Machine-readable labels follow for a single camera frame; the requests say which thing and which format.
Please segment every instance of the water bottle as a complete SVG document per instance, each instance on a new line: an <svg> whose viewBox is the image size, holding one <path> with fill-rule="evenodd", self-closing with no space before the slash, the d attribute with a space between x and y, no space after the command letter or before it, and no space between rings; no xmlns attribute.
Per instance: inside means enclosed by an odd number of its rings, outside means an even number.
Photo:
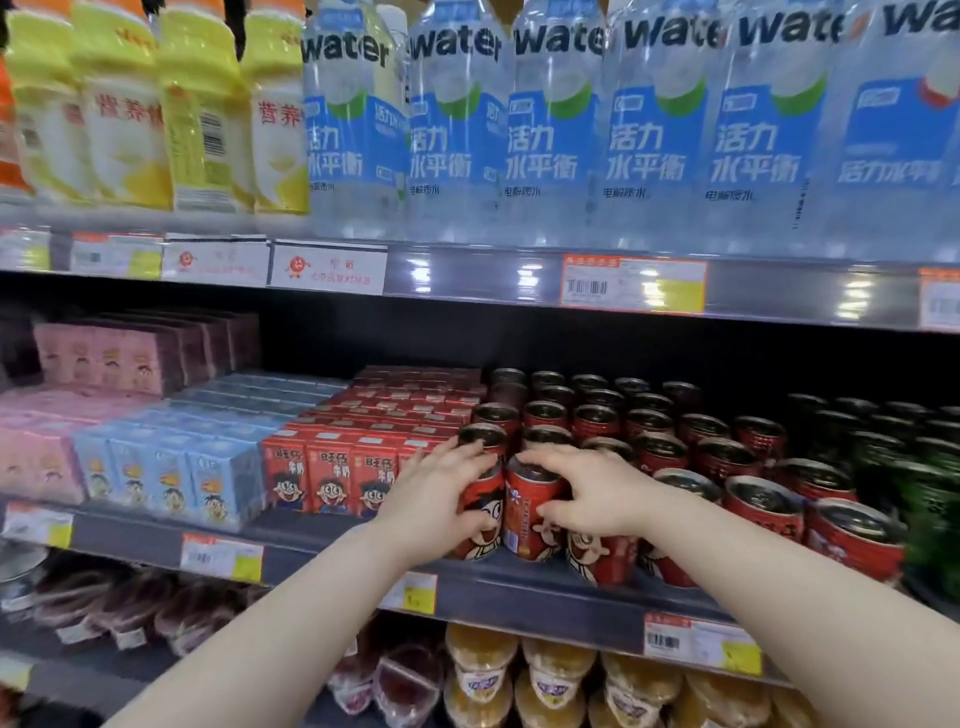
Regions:
<svg viewBox="0 0 960 728"><path fill-rule="evenodd" d="M720 16L704 0L625 5L612 3L608 19L602 116L610 125L594 227L611 247L675 252L692 231L708 73L723 44Z"/></svg>
<svg viewBox="0 0 960 728"><path fill-rule="evenodd" d="M369 0L322 0L303 52L312 225L319 234L402 234L403 54Z"/></svg>
<svg viewBox="0 0 960 728"><path fill-rule="evenodd" d="M604 15L595 0L526 0L513 35L504 217L521 245L582 247L602 143Z"/></svg>
<svg viewBox="0 0 960 728"><path fill-rule="evenodd" d="M512 49L486 0L433 0L410 31L410 232L426 241L505 239Z"/></svg>
<svg viewBox="0 0 960 728"><path fill-rule="evenodd" d="M960 11L949 1L846 11L825 109L824 183L811 212L820 255L931 257L938 187L957 126Z"/></svg>

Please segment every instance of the price label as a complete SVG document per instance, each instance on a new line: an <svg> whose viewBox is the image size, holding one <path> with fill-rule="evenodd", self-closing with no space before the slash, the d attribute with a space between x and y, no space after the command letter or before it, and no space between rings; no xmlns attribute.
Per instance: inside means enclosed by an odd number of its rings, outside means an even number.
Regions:
<svg viewBox="0 0 960 728"><path fill-rule="evenodd" d="M266 240L188 240L168 237L163 251L164 280L247 285L263 288L270 270Z"/></svg>
<svg viewBox="0 0 960 728"><path fill-rule="evenodd" d="M7 504L3 535L17 541L70 548L73 539L73 514L14 501Z"/></svg>
<svg viewBox="0 0 960 728"><path fill-rule="evenodd" d="M648 613L643 618L643 654L728 672L761 676L763 653L735 624Z"/></svg>
<svg viewBox="0 0 960 728"><path fill-rule="evenodd" d="M707 264L696 260L564 255L560 305L609 311L699 314Z"/></svg>
<svg viewBox="0 0 960 728"><path fill-rule="evenodd" d="M263 576L263 546L198 533L184 533L180 568L204 576L258 584Z"/></svg>
<svg viewBox="0 0 960 728"><path fill-rule="evenodd" d="M380 609L400 609L432 617L437 612L437 574L407 571L383 597Z"/></svg>
<svg viewBox="0 0 960 728"><path fill-rule="evenodd" d="M387 246L350 243L274 245L274 288L360 293L382 296L387 275Z"/></svg>

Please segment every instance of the blue milk carton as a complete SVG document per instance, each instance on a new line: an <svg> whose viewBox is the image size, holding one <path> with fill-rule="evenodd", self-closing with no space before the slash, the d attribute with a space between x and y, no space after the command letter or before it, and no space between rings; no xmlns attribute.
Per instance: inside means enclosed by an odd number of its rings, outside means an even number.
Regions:
<svg viewBox="0 0 960 728"><path fill-rule="evenodd" d="M211 438L191 445L187 461L202 522L236 528L263 510L256 445Z"/></svg>

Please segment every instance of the bottle label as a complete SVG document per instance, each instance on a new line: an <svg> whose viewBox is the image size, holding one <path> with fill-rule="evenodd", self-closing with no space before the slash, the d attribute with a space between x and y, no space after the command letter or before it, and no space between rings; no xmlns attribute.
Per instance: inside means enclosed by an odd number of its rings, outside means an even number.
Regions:
<svg viewBox="0 0 960 728"><path fill-rule="evenodd" d="M547 708L557 710L573 699L580 687L579 680L566 680L549 672L530 668L530 683L534 693Z"/></svg>
<svg viewBox="0 0 960 728"><path fill-rule="evenodd" d="M932 187L956 124L960 80L938 63L924 78L869 81L853 97L837 183Z"/></svg>
<svg viewBox="0 0 960 728"><path fill-rule="evenodd" d="M507 669L462 670L457 666L457 682L467 697L478 703L489 703L503 685Z"/></svg>
<svg viewBox="0 0 960 728"><path fill-rule="evenodd" d="M604 197L642 200L653 185L692 182L706 115L705 79L686 96L685 103L661 99L653 86L616 92Z"/></svg>
<svg viewBox="0 0 960 728"><path fill-rule="evenodd" d="M302 42L307 171L311 190L337 182L403 192L406 139L402 58L372 6L322 8Z"/></svg>
<svg viewBox="0 0 960 728"><path fill-rule="evenodd" d="M263 85L251 100L256 209L307 211L302 84Z"/></svg>
<svg viewBox="0 0 960 728"><path fill-rule="evenodd" d="M88 204L93 195L80 96L68 86L16 94L23 172L49 203Z"/></svg>
<svg viewBox="0 0 960 728"><path fill-rule="evenodd" d="M170 209L163 112L156 89L123 78L92 79L84 118L98 199Z"/></svg>
<svg viewBox="0 0 960 728"><path fill-rule="evenodd" d="M511 79L507 39L475 2L436 3L410 34L412 195L446 182L499 185Z"/></svg>
<svg viewBox="0 0 960 728"><path fill-rule="evenodd" d="M777 95L773 85L725 90L708 168L707 200L750 202L759 187L802 184L826 85L825 75L791 95Z"/></svg>

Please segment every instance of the barcode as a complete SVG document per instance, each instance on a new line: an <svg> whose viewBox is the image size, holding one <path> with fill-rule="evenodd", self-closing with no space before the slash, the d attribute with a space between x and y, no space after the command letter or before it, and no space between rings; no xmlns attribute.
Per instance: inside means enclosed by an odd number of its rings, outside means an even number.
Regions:
<svg viewBox="0 0 960 728"><path fill-rule="evenodd" d="M605 280L570 279L566 282L567 293L589 293L591 296L606 296Z"/></svg>
<svg viewBox="0 0 960 728"><path fill-rule="evenodd" d="M200 131L204 135L204 154L208 157L225 157L224 127L220 119L211 113L200 115Z"/></svg>
<svg viewBox="0 0 960 728"><path fill-rule="evenodd" d="M654 647L664 647L666 649L680 649L680 638L662 635L657 632L647 634L647 642Z"/></svg>

